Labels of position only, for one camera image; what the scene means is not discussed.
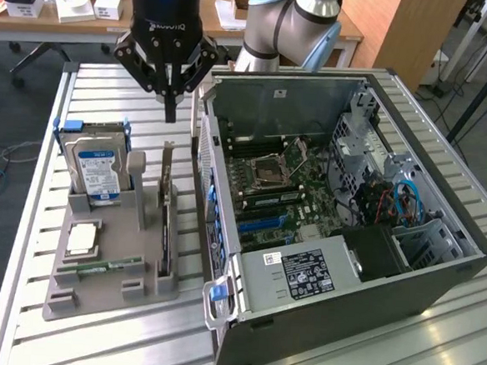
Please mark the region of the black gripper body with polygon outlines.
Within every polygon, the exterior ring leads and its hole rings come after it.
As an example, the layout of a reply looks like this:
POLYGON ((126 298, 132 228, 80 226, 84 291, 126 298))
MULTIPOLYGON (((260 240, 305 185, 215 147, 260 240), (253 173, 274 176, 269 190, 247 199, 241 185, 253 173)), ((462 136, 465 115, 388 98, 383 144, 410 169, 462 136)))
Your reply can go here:
POLYGON ((200 0, 132 0, 131 33, 153 63, 190 64, 203 26, 200 0))

